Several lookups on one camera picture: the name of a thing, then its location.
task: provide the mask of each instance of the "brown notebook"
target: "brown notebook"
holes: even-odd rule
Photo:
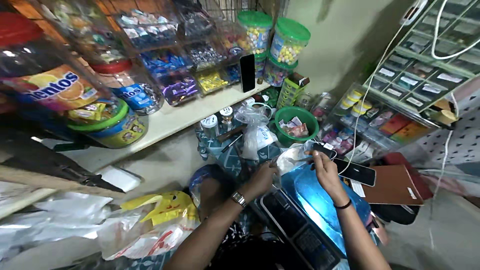
[[[371,167],[377,172],[375,186],[361,185],[364,199],[374,204],[423,205],[404,165]]]

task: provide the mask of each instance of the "wristwatch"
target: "wristwatch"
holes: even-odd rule
[[[234,202],[240,204],[243,208],[247,206],[247,204],[245,203],[245,198],[242,194],[238,193],[238,191],[236,191],[230,198],[232,198]]]

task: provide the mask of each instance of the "phone screen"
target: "phone screen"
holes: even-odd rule
[[[337,158],[333,159],[333,162],[335,162],[338,172],[343,171],[348,164],[348,161]],[[347,170],[339,175],[368,186],[374,186],[377,172],[372,168],[361,166],[352,162],[348,166]]]
[[[248,92],[255,88],[255,56],[253,54],[240,57],[241,89]]]

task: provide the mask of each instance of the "hand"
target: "hand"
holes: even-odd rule
[[[272,188],[273,175],[279,175],[275,164],[265,162],[257,169],[248,183],[240,188],[239,193],[247,202],[252,201]]]
[[[340,182],[335,162],[331,161],[326,154],[319,151],[306,151],[305,154],[313,156],[313,161],[310,163],[315,163],[314,167],[318,183],[332,198],[334,204],[336,206],[346,205],[350,201],[350,198]]]

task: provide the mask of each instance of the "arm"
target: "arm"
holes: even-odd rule
[[[346,205],[350,198],[338,178],[336,164],[324,153],[314,151],[313,161],[318,182],[336,206]],[[348,264],[359,270],[391,270],[378,247],[373,243],[355,208],[336,210],[347,251]]]
[[[265,193],[272,186],[272,176],[276,168],[270,168],[270,163],[264,163],[242,188],[238,190],[249,203],[257,196]],[[225,233],[238,217],[243,207],[231,199],[211,214],[180,244],[165,270],[204,269],[215,255],[222,243]]]

